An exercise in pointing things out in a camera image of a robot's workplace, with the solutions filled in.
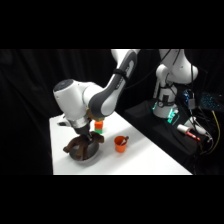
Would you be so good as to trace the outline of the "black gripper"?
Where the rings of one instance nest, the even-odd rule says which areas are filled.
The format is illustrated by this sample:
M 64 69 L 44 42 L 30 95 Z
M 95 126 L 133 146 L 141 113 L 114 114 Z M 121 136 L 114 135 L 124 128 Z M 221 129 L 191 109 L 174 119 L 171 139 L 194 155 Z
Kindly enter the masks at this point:
M 86 124 L 81 128 L 75 128 L 75 132 L 80 135 L 80 141 L 86 141 L 86 137 L 88 141 L 93 141 L 92 134 L 90 133 L 90 124 Z

